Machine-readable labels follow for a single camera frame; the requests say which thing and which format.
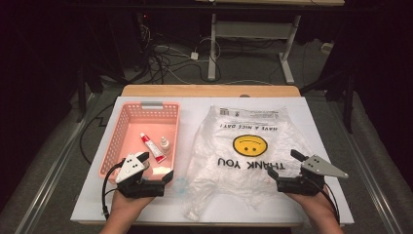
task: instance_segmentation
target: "white table surface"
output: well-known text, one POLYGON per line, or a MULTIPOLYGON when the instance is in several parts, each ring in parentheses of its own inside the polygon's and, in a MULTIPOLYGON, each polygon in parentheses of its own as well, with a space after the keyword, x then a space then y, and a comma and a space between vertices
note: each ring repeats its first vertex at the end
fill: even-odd
MULTIPOLYGON (((214 194, 201 214, 200 221, 194 222, 182 214, 182 196, 178 186, 179 181, 186 175, 195 133, 206 118, 211 105, 249 110, 276 110, 286 106, 291 121, 301 131, 313 152, 329 162, 316 124, 303 97, 118 97, 71 220, 81 223, 100 223, 105 220, 104 215, 101 214, 100 200, 103 178, 98 176, 98 170, 116 118, 125 101, 177 101, 180 103, 173 181, 167 186, 165 196, 157 197, 149 204, 137 222, 156 225, 294 226, 306 220, 301 208, 286 196, 267 200, 254 209, 234 195, 214 194)), ((336 197, 341 223, 354 223, 338 179, 326 176, 325 181, 336 197)), ((115 185, 108 183, 107 190, 111 188, 115 188, 115 185)), ((106 196, 109 209, 111 201, 112 193, 106 196)))

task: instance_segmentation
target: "small bottle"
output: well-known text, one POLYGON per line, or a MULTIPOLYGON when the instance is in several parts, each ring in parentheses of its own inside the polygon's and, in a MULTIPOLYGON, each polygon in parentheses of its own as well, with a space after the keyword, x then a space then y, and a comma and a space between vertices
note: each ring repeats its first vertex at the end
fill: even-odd
POLYGON ((169 154, 169 151, 170 151, 169 141, 164 136, 161 137, 161 148, 162 148, 162 151, 164 151, 164 154, 169 154))

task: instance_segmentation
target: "wooden table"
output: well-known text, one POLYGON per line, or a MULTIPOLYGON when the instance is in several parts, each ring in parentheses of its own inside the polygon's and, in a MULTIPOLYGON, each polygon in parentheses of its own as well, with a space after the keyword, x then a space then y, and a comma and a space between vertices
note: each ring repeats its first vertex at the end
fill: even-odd
POLYGON ((295 86, 128 85, 124 97, 300 97, 295 86))

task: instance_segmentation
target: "human hand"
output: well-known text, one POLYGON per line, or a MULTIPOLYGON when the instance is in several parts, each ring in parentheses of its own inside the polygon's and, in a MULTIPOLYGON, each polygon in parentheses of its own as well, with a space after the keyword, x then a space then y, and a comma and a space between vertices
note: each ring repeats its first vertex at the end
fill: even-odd
POLYGON ((116 190, 112 199, 110 216, 100 233, 127 233, 141 211, 154 199, 154 197, 126 198, 116 190))
POLYGON ((335 218, 334 210, 327 199, 320 193, 315 196, 285 193, 288 197, 301 205, 303 211, 309 217, 312 226, 318 233, 343 233, 335 218))

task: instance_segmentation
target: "table leg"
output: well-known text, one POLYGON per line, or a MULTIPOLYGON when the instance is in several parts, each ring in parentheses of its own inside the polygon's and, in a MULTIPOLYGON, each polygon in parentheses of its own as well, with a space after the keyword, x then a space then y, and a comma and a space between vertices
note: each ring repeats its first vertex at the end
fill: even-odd
POLYGON ((292 77, 291 69, 289 68, 287 59, 289 52, 291 51, 292 43, 294 42, 295 33, 297 32, 300 19, 301 16, 296 16, 294 18, 294 23, 291 26, 291 30, 289 31, 288 39, 286 41, 285 52, 279 54, 282 71, 284 73, 285 81, 288 85, 294 84, 294 78, 292 77))
POLYGON ((210 27, 210 52, 209 52, 209 65, 207 70, 207 79, 210 81, 215 80, 215 66, 216 66, 216 51, 215 51, 215 39, 216 39, 216 14, 212 14, 212 21, 210 27))

